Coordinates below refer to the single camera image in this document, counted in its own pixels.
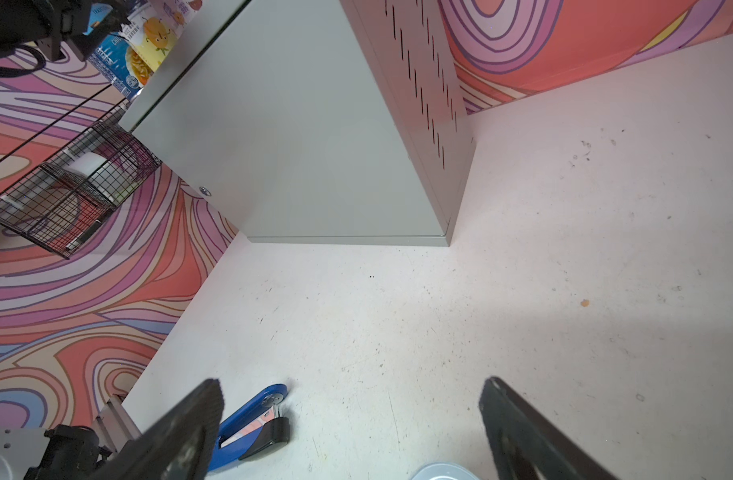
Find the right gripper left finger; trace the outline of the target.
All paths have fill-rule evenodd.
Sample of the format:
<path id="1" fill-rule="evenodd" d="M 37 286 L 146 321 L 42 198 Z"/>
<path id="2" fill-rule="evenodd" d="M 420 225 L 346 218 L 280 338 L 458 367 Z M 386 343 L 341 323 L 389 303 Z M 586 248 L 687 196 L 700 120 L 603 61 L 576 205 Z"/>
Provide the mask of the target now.
<path id="1" fill-rule="evenodd" d="M 223 411 L 220 381 L 204 380 L 92 478 L 204 479 Z"/>

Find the light blue labelled can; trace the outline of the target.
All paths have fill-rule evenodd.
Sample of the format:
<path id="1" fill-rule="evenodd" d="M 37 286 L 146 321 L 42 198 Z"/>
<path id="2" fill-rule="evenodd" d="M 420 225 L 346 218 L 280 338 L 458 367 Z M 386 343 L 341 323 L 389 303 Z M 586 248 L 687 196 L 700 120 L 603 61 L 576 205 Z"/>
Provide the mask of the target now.
<path id="1" fill-rule="evenodd" d="M 92 52 L 88 62 L 130 101 L 138 96 L 154 74 L 128 42 L 116 35 L 109 35 Z"/>

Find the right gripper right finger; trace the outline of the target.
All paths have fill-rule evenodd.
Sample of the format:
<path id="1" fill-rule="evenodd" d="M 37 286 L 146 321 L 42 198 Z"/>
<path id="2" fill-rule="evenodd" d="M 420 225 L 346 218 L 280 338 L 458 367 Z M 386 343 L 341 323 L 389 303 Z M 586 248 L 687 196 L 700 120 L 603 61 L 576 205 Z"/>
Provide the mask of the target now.
<path id="1" fill-rule="evenodd" d="M 501 479 L 616 478 L 500 377 L 485 381 L 479 410 Z"/>

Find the white lid can back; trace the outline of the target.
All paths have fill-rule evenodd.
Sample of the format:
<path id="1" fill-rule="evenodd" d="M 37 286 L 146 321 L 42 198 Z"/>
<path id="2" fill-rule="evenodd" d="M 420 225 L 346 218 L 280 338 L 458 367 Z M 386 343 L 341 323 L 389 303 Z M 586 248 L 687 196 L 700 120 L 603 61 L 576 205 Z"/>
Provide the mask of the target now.
<path id="1" fill-rule="evenodd" d="M 122 26 L 122 37 L 140 60 L 156 72 L 176 45 L 176 33 L 158 15 L 148 1 L 133 1 L 128 24 Z"/>

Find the white lid can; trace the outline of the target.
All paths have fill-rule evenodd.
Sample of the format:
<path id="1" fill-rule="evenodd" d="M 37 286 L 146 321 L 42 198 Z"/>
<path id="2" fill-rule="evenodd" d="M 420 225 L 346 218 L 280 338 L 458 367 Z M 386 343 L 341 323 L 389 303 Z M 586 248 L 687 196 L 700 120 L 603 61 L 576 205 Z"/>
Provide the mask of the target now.
<path id="1" fill-rule="evenodd" d="M 480 478 L 458 464 L 436 462 L 420 468 L 411 480 L 480 480 Z"/>
<path id="2" fill-rule="evenodd" d="M 140 60 L 156 72 L 176 45 L 176 33 L 158 15 L 148 1 L 133 1 L 128 24 L 122 26 L 122 37 Z"/>

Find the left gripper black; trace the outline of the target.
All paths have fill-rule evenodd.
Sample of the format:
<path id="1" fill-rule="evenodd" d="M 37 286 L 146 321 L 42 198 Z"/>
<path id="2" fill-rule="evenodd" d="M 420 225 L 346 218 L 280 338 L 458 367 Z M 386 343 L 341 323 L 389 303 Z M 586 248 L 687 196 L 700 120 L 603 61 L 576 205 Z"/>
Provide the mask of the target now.
<path id="1" fill-rule="evenodd" d="M 0 66 L 0 78 L 30 75 L 61 60 L 64 43 L 79 60 L 87 60 L 110 34 L 130 23 L 132 2 L 106 1 L 110 11 L 99 24 L 90 25 L 95 5 L 94 1 L 0 1 L 0 59 L 22 50 L 36 60 L 31 68 Z"/>

